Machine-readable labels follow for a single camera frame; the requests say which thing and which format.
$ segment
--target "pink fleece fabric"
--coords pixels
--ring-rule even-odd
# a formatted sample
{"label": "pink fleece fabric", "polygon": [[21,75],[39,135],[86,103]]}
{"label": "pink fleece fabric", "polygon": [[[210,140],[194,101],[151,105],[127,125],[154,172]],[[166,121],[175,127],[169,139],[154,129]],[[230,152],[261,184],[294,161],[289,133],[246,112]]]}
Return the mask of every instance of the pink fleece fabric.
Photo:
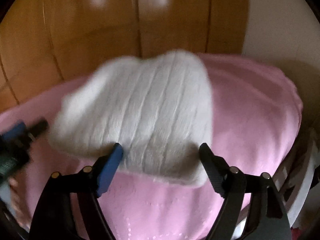
{"label": "pink fleece fabric", "polygon": [[[245,173],[273,174],[300,127],[302,102],[294,84],[279,69],[247,58],[199,56],[212,82],[212,151]],[[18,120],[30,124],[41,116],[52,123],[62,97],[85,81],[86,77],[58,85],[1,114],[1,130]],[[53,150],[45,137],[33,144],[30,154],[32,162],[17,180],[21,209],[31,215],[52,172],[66,175],[92,164]],[[222,202],[209,182],[201,188],[190,188],[120,172],[99,199],[118,240],[201,239],[213,225]],[[78,231],[87,238],[79,208],[73,203]]]}

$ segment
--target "metal screw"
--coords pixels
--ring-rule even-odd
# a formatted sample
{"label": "metal screw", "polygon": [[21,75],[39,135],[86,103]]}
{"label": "metal screw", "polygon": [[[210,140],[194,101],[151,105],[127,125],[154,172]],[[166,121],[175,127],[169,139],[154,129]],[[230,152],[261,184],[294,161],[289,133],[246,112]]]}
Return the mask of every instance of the metal screw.
{"label": "metal screw", "polygon": [[238,169],[237,167],[235,167],[235,166],[231,166],[231,167],[230,167],[230,171],[231,171],[232,173],[237,174],[237,173],[239,172],[239,169]]}
{"label": "metal screw", "polygon": [[265,179],[270,179],[271,178],[270,174],[267,173],[267,172],[261,173],[261,176],[264,177]]}
{"label": "metal screw", "polygon": [[89,173],[90,171],[92,171],[92,167],[91,166],[85,166],[82,170],[85,173]]}
{"label": "metal screw", "polygon": [[34,142],[36,140],[36,138],[33,136],[32,133],[28,133],[28,137]]}
{"label": "metal screw", "polygon": [[60,176],[60,173],[57,171],[51,174],[51,178],[53,178],[53,179],[56,179],[59,176]]}

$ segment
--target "folded white cloth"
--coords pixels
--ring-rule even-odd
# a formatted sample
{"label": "folded white cloth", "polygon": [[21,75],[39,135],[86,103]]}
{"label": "folded white cloth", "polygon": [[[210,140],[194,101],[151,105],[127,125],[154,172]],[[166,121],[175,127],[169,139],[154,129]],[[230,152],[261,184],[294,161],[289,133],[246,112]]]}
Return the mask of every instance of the folded white cloth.
{"label": "folded white cloth", "polygon": [[105,155],[118,142],[124,148],[120,170],[192,186],[207,179],[198,147],[211,141],[207,71],[181,50],[105,63],[63,99],[49,134],[52,146],[79,157]]}

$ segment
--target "white wall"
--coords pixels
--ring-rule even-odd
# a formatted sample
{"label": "white wall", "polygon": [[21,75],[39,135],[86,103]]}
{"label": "white wall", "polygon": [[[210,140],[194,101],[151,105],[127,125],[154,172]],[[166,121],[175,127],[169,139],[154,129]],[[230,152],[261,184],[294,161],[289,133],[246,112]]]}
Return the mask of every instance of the white wall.
{"label": "white wall", "polygon": [[250,0],[243,54],[281,68],[304,101],[303,126],[320,113],[320,24],[304,0]]}

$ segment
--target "blue gripper pad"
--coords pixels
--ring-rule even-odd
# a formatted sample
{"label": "blue gripper pad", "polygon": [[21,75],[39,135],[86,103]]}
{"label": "blue gripper pad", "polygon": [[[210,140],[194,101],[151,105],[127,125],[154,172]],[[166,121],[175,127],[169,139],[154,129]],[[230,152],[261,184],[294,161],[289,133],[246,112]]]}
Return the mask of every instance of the blue gripper pad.
{"label": "blue gripper pad", "polygon": [[93,170],[95,170],[97,174],[97,197],[101,197],[101,195],[107,192],[111,181],[118,169],[118,166],[122,160],[123,149],[119,143],[116,143],[113,146],[113,150],[109,156],[100,157],[95,164],[93,165]]}
{"label": "blue gripper pad", "polygon": [[17,123],[14,127],[12,127],[9,131],[1,135],[1,138],[5,142],[9,142],[10,140],[20,136],[26,130],[26,125],[24,122]]}

